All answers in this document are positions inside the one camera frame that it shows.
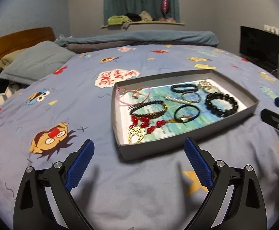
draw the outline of pink cord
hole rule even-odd
[[[146,96],[146,98],[145,98],[144,100],[142,100],[141,102],[134,103],[134,104],[130,104],[130,103],[123,102],[123,101],[121,101],[121,99],[120,99],[121,96],[123,96],[124,94],[126,94],[126,93],[135,93],[135,92],[138,92],[138,90],[126,90],[126,89],[117,88],[117,91],[116,91],[116,99],[117,99],[120,103],[125,104],[125,105],[128,105],[128,106],[130,106],[130,107],[131,107],[131,106],[135,106],[135,105],[137,105],[137,104],[140,104],[140,103],[145,102],[145,101],[149,98],[149,96],[150,96],[150,87],[145,86],[145,87],[142,87],[140,90],[143,90],[143,89],[149,89],[149,93],[148,93],[148,95]],[[120,90],[123,90],[123,94],[122,94],[122,95],[119,95],[119,92],[118,92],[118,91],[120,91]]]

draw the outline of wall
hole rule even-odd
[[[212,0],[179,0],[180,19],[185,26],[146,24],[131,25],[128,31],[164,29],[164,30],[214,30],[211,17]],[[74,37],[88,37],[124,32],[120,27],[103,28],[103,0],[69,0],[69,19]]]
[[[68,0],[0,0],[0,37],[48,26],[70,36]]]
[[[279,0],[215,0],[215,33],[219,47],[239,53],[240,26],[279,28]]]

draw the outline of silver bolt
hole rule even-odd
[[[252,170],[253,170],[253,167],[250,166],[250,165],[247,165],[247,166],[246,166],[246,169],[247,169],[248,171],[252,171]]]
[[[54,164],[54,167],[56,169],[59,169],[60,167],[62,167],[62,163],[61,162],[57,162],[57,163]]]
[[[225,163],[221,160],[217,161],[216,164],[219,166],[219,167],[223,167],[225,165]]]
[[[33,170],[33,168],[32,168],[32,167],[28,167],[28,168],[26,168],[26,172],[27,172],[27,173],[32,172],[32,170]]]

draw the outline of headboard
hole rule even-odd
[[[8,53],[55,39],[51,27],[33,28],[0,37],[0,60]]]

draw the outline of television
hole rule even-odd
[[[239,52],[250,61],[271,72],[278,68],[279,36],[263,30],[241,26]]]

